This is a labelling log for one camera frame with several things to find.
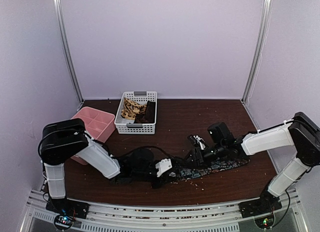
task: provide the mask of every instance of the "white plastic basket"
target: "white plastic basket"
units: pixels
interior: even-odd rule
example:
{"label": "white plastic basket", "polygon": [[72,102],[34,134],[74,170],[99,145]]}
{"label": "white plastic basket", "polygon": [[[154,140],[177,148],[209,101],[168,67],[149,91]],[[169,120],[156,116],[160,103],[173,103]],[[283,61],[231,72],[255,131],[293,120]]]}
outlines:
{"label": "white plastic basket", "polygon": [[[122,118],[121,111],[124,108],[125,98],[131,99],[139,104],[145,104],[148,101],[155,102],[154,123],[134,123],[134,120]],[[155,134],[157,123],[157,92],[125,92],[122,95],[118,111],[115,116],[114,124],[119,134]]]}

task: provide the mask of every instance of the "gray basket handle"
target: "gray basket handle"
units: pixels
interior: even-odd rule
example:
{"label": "gray basket handle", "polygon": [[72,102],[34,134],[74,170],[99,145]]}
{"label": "gray basket handle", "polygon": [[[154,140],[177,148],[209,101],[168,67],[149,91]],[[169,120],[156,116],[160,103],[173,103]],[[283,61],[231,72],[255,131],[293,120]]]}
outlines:
{"label": "gray basket handle", "polygon": [[135,96],[139,96],[139,97],[146,97],[147,96],[147,91],[135,91],[135,92],[133,92],[133,94]]}
{"label": "gray basket handle", "polygon": [[126,127],[127,128],[142,128],[142,124],[141,123],[127,123]]}

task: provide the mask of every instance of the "table surface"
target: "table surface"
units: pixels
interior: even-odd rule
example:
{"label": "table surface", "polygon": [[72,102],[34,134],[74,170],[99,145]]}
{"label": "table surface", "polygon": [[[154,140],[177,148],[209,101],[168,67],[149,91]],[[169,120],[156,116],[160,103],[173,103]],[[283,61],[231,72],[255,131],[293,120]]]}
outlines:
{"label": "table surface", "polygon": [[[83,106],[116,114],[119,103],[119,100],[89,100]],[[155,135],[120,135],[116,130],[106,144],[115,156],[139,146],[156,145],[183,157],[192,149],[188,135],[198,134],[211,145],[207,128],[222,121],[235,137],[255,130],[238,100],[158,100]],[[158,159],[164,158],[161,153],[155,151],[155,154]],[[160,189],[152,189],[147,182],[109,184],[108,179],[92,166],[71,159],[65,163],[65,172],[66,192],[70,198],[150,206],[207,204],[257,197],[276,175],[267,152],[252,156],[245,166],[206,175],[192,183],[169,183]]]}

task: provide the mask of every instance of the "vertical metal post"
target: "vertical metal post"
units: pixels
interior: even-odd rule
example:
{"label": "vertical metal post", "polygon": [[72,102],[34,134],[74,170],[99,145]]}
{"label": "vertical metal post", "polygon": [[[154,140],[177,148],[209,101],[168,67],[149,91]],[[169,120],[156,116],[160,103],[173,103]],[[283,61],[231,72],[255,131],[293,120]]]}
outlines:
{"label": "vertical metal post", "polygon": [[63,13],[62,13],[61,1],[60,0],[53,0],[53,3],[54,3],[56,17],[58,19],[64,56],[65,56],[67,67],[68,67],[68,70],[69,70],[69,73],[71,76],[71,81],[74,86],[77,98],[78,98],[79,102],[82,103],[84,101],[84,99],[83,99],[81,91],[80,91],[79,83],[78,83],[76,73],[75,73],[75,68],[74,68],[74,65],[73,65],[72,59],[71,59],[70,49],[69,49],[69,45],[68,45],[68,41],[67,41],[67,34],[66,34],[66,29],[65,29],[64,17],[63,17]]}
{"label": "vertical metal post", "polygon": [[242,97],[242,101],[244,103],[246,103],[248,100],[249,92],[251,91],[251,87],[252,87],[252,84],[253,84],[257,69],[258,69],[258,64],[260,61],[260,56],[261,56],[263,44],[266,39],[266,32],[268,29],[268,23],[269,23],[270,12],[271,12],[271,4],[272,4],[272,0],[264,0],[258,40],[256,43],[256,48],[255,48],[255,52],[254,52],[254,57],[253,57],[252,65],[251,65],[250,74],[249,74],[248,81],[247,81],[246,87],[245,87],[245,91],[244,91],[244,94]]}

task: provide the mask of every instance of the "white wall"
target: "white wall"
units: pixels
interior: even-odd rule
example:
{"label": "white wall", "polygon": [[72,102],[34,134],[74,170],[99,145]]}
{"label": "white wall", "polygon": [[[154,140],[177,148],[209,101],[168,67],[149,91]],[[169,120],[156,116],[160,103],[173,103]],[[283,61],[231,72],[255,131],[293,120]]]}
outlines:
{"label": "white wall", "polygon": [[242,97],[264,0],[61,0],[86,99]]}
{"label": "white wall", "polygon": [[78,101],[53,0],[0,0],[0,230],[17,230],[42,179],[43,127],[68,119]]}
{"label": "white wall", "polygon": [[[298,111],[320,126],[320,0],[273,0],[262,62],[249,111],[260,128],[267,128]],[[294,148],[272,151],[282,169]],[[320,231],[320,167],[297,183],[313,231]]]}

